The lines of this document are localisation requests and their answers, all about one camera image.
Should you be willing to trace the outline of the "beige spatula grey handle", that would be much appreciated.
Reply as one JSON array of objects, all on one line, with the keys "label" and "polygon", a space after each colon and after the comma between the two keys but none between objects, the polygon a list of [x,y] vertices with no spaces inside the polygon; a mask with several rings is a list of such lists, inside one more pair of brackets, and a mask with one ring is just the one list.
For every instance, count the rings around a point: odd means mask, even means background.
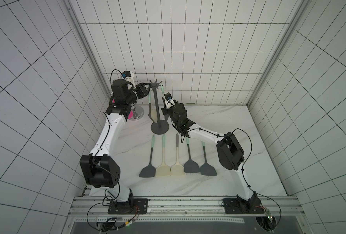
[{"label": "beige spatula grey handle", "polygon": [[185,176],[184,166],[179,161],[179,135],[176,134],[176,163],[171,167],[172,176]]}]

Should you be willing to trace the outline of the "beige spatula green handle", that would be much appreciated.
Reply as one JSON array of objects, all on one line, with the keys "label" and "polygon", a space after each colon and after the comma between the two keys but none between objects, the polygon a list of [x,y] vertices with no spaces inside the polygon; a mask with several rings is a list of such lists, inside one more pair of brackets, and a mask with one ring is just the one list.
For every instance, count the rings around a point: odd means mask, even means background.
[{"label": "beige spatula green handle", "polygon": [[165,145],[166,145],[166,135],[162,136],[162,164],[156,168],[156,176],[170,176],[171,168],[165,162]]}]

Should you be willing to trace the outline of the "grey utensil green handle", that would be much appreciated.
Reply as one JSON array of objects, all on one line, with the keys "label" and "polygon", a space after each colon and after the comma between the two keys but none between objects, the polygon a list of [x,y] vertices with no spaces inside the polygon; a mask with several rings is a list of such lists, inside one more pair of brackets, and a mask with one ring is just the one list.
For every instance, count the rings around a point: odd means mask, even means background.
[{"label": "grey utensil green handle", "polygon": [[190,151],[190,141],[189,141],[189,138],[186,138],[186,144],[187,144],[187,149],[188,149],[188,161],[184,164],[184,172],[185,173],[190,173],[190,174],[193,174],[193,173],[199,173],[200,172],[200,168],[199,168],[199,165],[194,162],[192,160],[192,157],[191,157],[191,151]]}]

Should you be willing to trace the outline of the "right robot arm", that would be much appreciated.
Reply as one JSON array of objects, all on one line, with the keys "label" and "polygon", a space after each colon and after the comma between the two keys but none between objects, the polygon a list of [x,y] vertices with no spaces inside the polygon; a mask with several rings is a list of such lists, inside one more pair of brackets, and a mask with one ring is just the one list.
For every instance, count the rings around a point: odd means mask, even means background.
[{"label": "right robot arm", "polygon": [[193,138],[200,140],[208,145],[214,145],[217,149],[218,160],[227,170],[234,171],[232,176],[238,177],[241,191],[236,195],[235,202],[230,203],[232,207],[237,207],[243,212],[258,206],[258,194],[251,189],[247,182],[247,175],[243,169],[247,159],[244,158],[244,150],[233,132],[220,134],[211,132],[201,127],[187,117],[187,110],[183,103],[176,100],[166,100],[162,108],[163,115],[169,115],[172,126],[186,140]]}]

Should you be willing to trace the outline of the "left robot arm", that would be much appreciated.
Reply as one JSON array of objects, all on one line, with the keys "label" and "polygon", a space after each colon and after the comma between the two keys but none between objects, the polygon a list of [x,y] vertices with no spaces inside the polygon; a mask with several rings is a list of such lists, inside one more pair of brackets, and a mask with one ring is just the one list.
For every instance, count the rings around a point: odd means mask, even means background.
[{"label": "left robot arm", "polygon": [[106,121],[97,143],[88,155],[82,155],[80,167],[88,185],[95,188],[108,187],[109,193],[118,203],[130,202],[131,189],[120,181],[121,169],[112,155],[121,130],[128,121],[132,106],[149,95],[150,82],[134,85],[127,79],[114,80],[111,83],[113,95],[104,112]]}]

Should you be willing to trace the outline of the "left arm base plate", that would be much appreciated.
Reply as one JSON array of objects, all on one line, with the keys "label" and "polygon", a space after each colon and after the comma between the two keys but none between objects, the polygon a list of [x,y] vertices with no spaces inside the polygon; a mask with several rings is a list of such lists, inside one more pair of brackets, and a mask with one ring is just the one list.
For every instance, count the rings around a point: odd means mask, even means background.
[{"label": "left arm base plate", "polygon": [[144,215],[147,213],[148,201],[148,199],[131,199],[126,202],[113,202],[109,205],[108,214]]}]

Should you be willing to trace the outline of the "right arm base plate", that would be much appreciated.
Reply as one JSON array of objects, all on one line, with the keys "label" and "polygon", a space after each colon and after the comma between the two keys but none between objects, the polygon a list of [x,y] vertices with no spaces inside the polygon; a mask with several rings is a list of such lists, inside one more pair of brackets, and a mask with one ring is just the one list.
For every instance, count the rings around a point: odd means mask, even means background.
[{"label": "right arm base plate", "polygon": [[222,207],[225,210],[226,214],[241,215],[241,214],[263,214],[264,209],[258,208],[256,206],[251,206],[249,202],[239,199],[239,198],[230,198],[223,199],[221,203]]}]

